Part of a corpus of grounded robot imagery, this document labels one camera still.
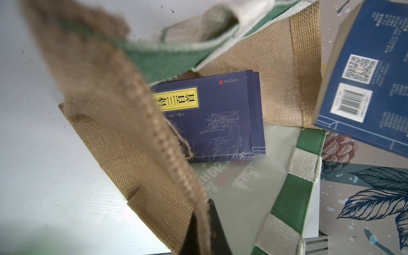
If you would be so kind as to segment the jute and green canvas bag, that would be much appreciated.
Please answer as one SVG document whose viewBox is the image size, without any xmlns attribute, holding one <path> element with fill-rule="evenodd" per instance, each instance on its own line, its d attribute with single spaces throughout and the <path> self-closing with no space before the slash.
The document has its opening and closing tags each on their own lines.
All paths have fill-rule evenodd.
<svg viewBox="0 0 408 255">
<path fill-rule="evenodd" d="M 21 9 L 64 101 L 59 106 L 128 206 L 176 255 L 302 255 L 325 131 L 318 1 L 227 1 L 130 41 L 119 16 L 76 1 Z M 247 75 L 253 150 L 260 75 L 266 154 L 190 163 L 155 102 L 157 84 Z"/>
</svg>

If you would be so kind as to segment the blue book with barcode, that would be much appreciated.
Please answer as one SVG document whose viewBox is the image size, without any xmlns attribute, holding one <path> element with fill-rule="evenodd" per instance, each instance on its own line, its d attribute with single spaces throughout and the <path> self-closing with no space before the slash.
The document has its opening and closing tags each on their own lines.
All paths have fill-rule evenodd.
<svg viewBox="0 0 408 255">
<path fill-rule="evenodd" d="M 363 1 L 339 27 L 315 126 L 408 154 L 408 6 Z"/>
</svg>

